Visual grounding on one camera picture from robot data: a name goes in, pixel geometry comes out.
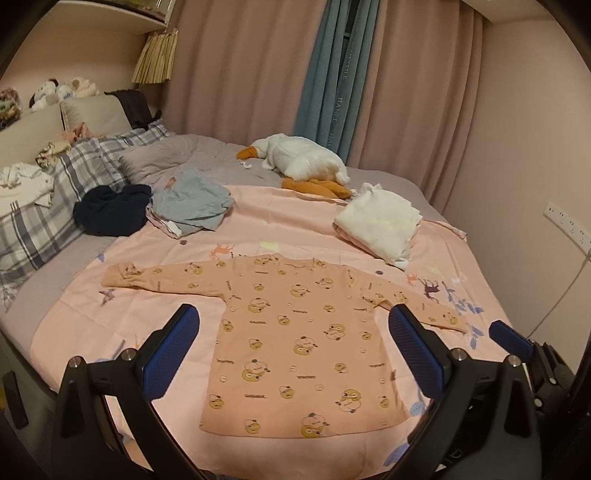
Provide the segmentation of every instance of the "beige headboard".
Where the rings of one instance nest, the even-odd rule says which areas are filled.
[[[61,139],[66,128],[86,122],[94,135],[116,135],[131,130],[123,107],[113,95],[69,99],[28,113],[0,131],[0,168],[13,163],[35,163],[37,154]]]

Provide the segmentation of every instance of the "deer print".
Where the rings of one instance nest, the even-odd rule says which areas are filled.
[[[414,283],[419,280],[419,277],[417,277],[416,273],[407,273],[405,274],[407,276],[407,283],[411,286],[414,287]]]
[[[234,248],[234,245],[217,244],[216,248],[209,252],[209,258],[211,260],[219,260],[217,257],[218,254],[228,254],[231,252],[232,248]]]
[[[437,303],[439,303],[439,300],[437,300],[435,297],[431,296],[431,293],[437,293],[439,291],[439,282],[432,282],[430,280],[422,280],[421,278],[419,278],[419,281],[425,287],[425,296],[429,300],[435,300]]]

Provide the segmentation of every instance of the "metal screw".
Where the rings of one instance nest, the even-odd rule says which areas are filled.
[[[121,358],[126,362],[129,362],[135,358],[138,351],[135,348],[126,348],[121,352]]]
[[[507,357],[507,361],[512,367],[518,367],[521,365],[521,360],[519,360],[519,357],[515,355],[509,355]]]
[[[70,360],[68,361],[68,367],[78,368],[81,363],[82,363],[82,357],[76,355],[76,356],[73,356],[72,358],[70,358]]]
[[[461,348],[454,348],[451,353],[452,357],[455,358],[458,362],[461,362],[462,360],[468,358],[468,354],[466,353],[466,351]]]

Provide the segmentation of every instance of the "cable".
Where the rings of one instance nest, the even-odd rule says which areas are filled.
[[[583,265],[581,265],[581,268],[579,268],[579,272],[577,273],[577,275],[575,276],[575,278],[573,279],[573,281],[566,288],[566,290],[564,291],[564,293],[560,296],[560,298],[554,304],[554,306],[550,309],[550,311],[546,315],[544,315],[544,317],[540,320],[540,322],[538,323],[538,325],[535,326],[535,328],[531,331],[531,333],[527,336],[527,338],[530,338],[536,332],[536,330],[538,328],[540,328],[540,326],[542,325],[542,323],[544,323],[544,321],[546,320],[546,318],[548,318],[550,316],[550,314],[560,304],[560,302],[563,300],[563,298],[566,297],[566,294],[570,291],[570,289],[572,288],[572,286],[574,285],[574,283],[579,279],[579,277],[581,276],[581,273],[583,273],[583,270],[585,269],[585,266],[587,265],[587,263],[589,263],[589,261],[591,261],[591,248],[587,252],[587,255],[585,255],[585,260],[583,260]]]

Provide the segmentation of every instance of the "gray pillow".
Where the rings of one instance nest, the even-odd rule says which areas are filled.
[[[174,135],[152,145],[128,148],[121,157],[122,171],[131,183],[152,187],[168,170],[186,163],[204,138],[193,134]]]

